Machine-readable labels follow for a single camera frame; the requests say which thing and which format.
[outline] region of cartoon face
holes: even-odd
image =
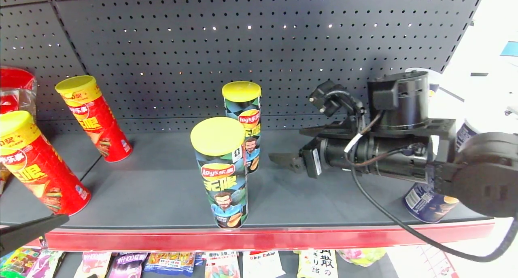
[[[222,197],[216,197],[216,203],[222,210],[226,210],[230,207],[232,199],[229,195],[225,195]]]

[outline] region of candy package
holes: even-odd
[[[232,251],[207,253],[205,278],[241,278],[237,254]]]
[[[11,258],[11,256],[15,253],[15,251],[10,252],[9,254],[6,254],[3,257],[0,257],[0,269],[2,268],[2,265],[6,263],[6,261]]]
[[[110,258],[110,252],[84,252],[83,261],[79,264],[74,278],[88,278],[94,274],[98,278],[104,278]]]
[[[144,272],[191,276],[195,254],[191,252],[151,253]]]
[[[19,248],[0,268],[1,277],[28,277],[28,273],[37,261],[40,250]]]
[[[25,110],[36,119],[36,78],[20,68],[0,66],[0,114]],[[0,195],[11,173],[0,164]]]
[[[205,260],[203,252],[196,253],[196,256],[194,257],[194,266],[202,266],[203,261]]]
[[[142,263],[148,257],[148,253],[130,253],[117,256],[109,278],[140,278],[142,274]]]
[[[377,260],[383,258],[386,253],[383,247],[374,248],[350,248],[337,250],[338,254],[349,263],[359,265],[361,267],[369,267]]]
[[[62,256],[63,251],[42,250],[27,277],[53,278]]]
[[[302,250],[297,278],[338,278],[335,250]]]
[[[277,278],[283,276],[279,252],[243,252],[243,278]]]

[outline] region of red shelf edge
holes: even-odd
[[[494,220],[415,226],[440,243],[487,237]],[[170,252],[211,250],[298,250],[388,247],[423,242],[397,226],[329,228],[244,228],[209,230],[57,229],[45,235],[49,249],[67,252]]]

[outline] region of yellow plastic lid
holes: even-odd
[[[225,99],[232,102],[246,102],[261,95],[261,86],[251,81],[232,81],[222,88]]]
[[[96,78],[92,76],[77,76],[60,81],[55,89],[59,94],[70,94],[95,86]]]
[[[19,110],[0,115],[0,137],[12,134],[26,125],[34,123],[31,113]]]
[[[243,144],[243,125],[229,117],[213,117],[198,123],[191,131],[191,143],[199,153],[224,156]]]

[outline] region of green chip can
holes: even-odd
[[[235,119],[213,117],[191,131],[191,143],[218,227],[235,229],[248,216],[244,127]]]
[[[233,81],[222,88],[227,117],[239,121],[245,129],[246,170],[259,167],[261,146],[261,87],[251,81]]]

